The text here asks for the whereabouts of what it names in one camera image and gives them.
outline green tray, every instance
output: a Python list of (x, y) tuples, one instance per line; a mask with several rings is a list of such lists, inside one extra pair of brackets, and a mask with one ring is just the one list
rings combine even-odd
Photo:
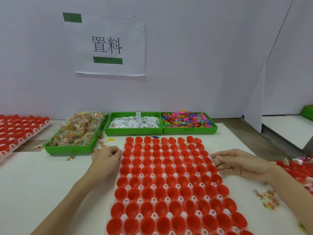
[(106, 135), (130, 135), (130, 134), (162, 134), (163, 123), (160, 112), (141, 112), (141, 116), (154, 116), (160, 119), (159, 128), (109, 128), (113, 118), (136, 116), (136, 112), (112, 112), (104, 131)]
[(304, 106), (301, 114), (303, 117), (313, 120), (313, 106)]
[(209, 121), (212, 122), (212, 128), (206, 127), (163, 127), (163, 134), (215, 134), (217, 131), (216, 124), (209, 118), (206, 113), (203, 113)]
[(89, 145), (86, 146), (50, 146), (50, 141), (46, 143), (45, 150), (49, 154), (64, 154), (64, 153), (91, 153), (94, 149), (96, 143), (98, 142), (99, 135), (102, 133), (105, 123), (108, 120), (108, 115), (104, 117), (96, 134)]

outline white tabletop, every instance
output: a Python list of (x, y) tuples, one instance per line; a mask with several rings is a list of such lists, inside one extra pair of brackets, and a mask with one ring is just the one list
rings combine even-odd
[[(224, 124), (217, 124), (214, 135), (193, 135), (202, 139), (210, 153), (239, 148), (252, 153)], [(186, 135), (175, 135), (174, 138)], [(109, 146), (122, 147), (126, 137), (114, 137)], [(49, 156), (41, 152), (13, 153), (0, 164), (0, 228), (2, 235), (30, 234), (38, 224), (65, 197), (72, 185), (85, 173), (91, 163), (90, 155), (77, 156), (67, 162), (67, 157)], [(94, 188), (85, 198), (68, 234), (103, 235), (116, 174)], [(252, 192), (262, 192), (266, 187), (258, 182), (237, 176), (224, 178), (230, 196), (248, 221), (248, 229), (258, 234), (303, 234), (297, 220), (286, 205), (273, 211), (264, 208)]]
[(301, 115), (263, 116), (262, 123), (300, 149), (313, 137), (313, 121)]

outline hand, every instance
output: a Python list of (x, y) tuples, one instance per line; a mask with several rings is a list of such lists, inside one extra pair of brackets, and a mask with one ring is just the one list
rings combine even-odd
[(84, 175), (88, 183), (96, 186), (104, 180), (119, 165), (122, 150), (117, 146), (100, 149), (92, 154), (92, 163)]
[(211, 154), (211, 157), (223, 175), (238, 175), (265, 183), (269, 183), (272, 172), (279, 168), (275, 163), (239, 149), (220, 151)]

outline forearm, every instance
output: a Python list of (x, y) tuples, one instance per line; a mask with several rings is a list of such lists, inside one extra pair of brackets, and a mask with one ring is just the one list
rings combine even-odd
[(308, 234), (313, 234), (313, 196), (282, 168), (272, 172), (269, 184), (303, 224)]
[(82, 177), (31, 235), (65, 234), (81, 202), (88, 195), (91, 188), (88, 181)]

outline green tape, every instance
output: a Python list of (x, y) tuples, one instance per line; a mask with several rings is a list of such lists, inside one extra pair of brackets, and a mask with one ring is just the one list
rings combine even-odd
[(123, 59), (94, 57), (94, 63), (123, 64)]
[(83, 23), (80, 14), (63, 12), (63, 18), (65, 22)]

